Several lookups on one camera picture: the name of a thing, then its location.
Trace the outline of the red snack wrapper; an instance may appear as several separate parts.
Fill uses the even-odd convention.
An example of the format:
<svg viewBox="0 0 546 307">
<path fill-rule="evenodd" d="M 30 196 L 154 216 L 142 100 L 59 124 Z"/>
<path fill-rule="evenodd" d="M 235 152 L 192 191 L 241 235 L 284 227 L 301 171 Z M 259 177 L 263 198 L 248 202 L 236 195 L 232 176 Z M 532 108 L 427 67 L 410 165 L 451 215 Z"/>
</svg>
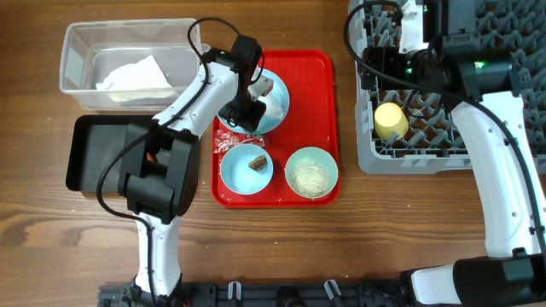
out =
<svg viewBox="0 0 546 307">
<path fill-rule="evenodd" d="M 215 154 L 225 154 L 230 149 L 242 144 L 252 144 L 261 148 L 267 145 L 267 141 L 262 135 L 245 135 L 231 130 L 216 130 L 212 140 L 212 149 Z"/>
</svg>

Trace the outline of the brown food scrap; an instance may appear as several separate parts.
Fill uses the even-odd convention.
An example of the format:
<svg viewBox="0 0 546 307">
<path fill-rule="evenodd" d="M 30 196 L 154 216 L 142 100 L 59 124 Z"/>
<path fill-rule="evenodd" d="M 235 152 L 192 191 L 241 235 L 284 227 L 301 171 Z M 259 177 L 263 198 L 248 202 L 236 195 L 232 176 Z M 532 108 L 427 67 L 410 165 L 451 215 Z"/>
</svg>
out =
<svg viewBox="0 0 546 307">
<path fill-rule="evenodd" d="M 253 171 L 261 171 L 267 166 L 267 158 L 262 154 L 249 162 L 248 167 Z"/>
</svg>

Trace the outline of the yellow plastic cup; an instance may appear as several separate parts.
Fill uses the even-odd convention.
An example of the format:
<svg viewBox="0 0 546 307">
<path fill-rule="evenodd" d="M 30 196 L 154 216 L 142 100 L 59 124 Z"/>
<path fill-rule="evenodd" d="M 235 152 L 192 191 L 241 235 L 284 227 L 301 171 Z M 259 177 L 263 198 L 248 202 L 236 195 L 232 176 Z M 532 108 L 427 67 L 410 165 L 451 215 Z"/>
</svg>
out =
<svg viewBox="0 0 546 307">
<path fill-rule="evenodd" d="M 409 129 L 409 122 L 402 108 L 394 102 L 380 104 L 374 113 L 374 128 L 377 136 L 388 141 L 395 133 L 398 140 L 403 138 Z"/>
</svg>

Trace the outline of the white napkin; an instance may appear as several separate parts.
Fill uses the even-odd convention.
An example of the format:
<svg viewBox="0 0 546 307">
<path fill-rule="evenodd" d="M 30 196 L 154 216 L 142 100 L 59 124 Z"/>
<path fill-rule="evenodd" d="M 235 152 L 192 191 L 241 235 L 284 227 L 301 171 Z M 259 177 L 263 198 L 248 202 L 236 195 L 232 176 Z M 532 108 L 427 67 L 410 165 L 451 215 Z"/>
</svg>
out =
<svg viewBox="0 0 546 307">
<path fill-rule="evenodd" d="M 111 71 L 98 90 L 145 90 L 171 88 L 164 73 L 152 55 L 137 63 L 123 65 Z"/>
</svg>

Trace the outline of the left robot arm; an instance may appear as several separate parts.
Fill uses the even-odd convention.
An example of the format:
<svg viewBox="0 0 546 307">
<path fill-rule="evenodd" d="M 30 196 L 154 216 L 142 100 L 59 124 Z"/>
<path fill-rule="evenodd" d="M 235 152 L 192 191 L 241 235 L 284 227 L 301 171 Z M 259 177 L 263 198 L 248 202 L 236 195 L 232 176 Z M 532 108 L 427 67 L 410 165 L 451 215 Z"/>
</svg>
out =
<svg viewBox="0 0 546 307">
<path fill-rule="evenodd" d="M 248 132 L 258 128 L 265 104 L 250 89 L 262 80 L 260 47 L 212 48 L 200 55 L 200 71 L 165 111 L 144 124 L 131 124 L 114 161 L 121 164 L 118 191 L 126 217 L 136 222 L 140 268 L 131 283 L 139 306 L 182 304 L 177 240 L 182 215 L 195 197 L 200 137 L 223 116 Z"/>
</svg>

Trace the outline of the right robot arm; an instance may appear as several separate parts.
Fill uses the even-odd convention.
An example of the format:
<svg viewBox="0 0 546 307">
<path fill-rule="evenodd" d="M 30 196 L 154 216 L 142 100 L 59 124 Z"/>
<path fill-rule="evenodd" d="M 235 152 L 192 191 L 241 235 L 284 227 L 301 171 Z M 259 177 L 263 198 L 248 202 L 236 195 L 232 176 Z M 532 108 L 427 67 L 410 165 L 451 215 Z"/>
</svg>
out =
<svg viewBox="0 0 546 307">
<path fill-rule="evenodd" d="M 352 51 L 366 85 L 439 94 L 473 168 L 486 255 L 403 272 L 409 306 L 515 306 L 545 299 L 545 197 L 511 54 L 481 46 L 472 1 L 394 4 L 397 48 Z M 416 28 L 408 28 L 409 21 Z"/>
</svg>

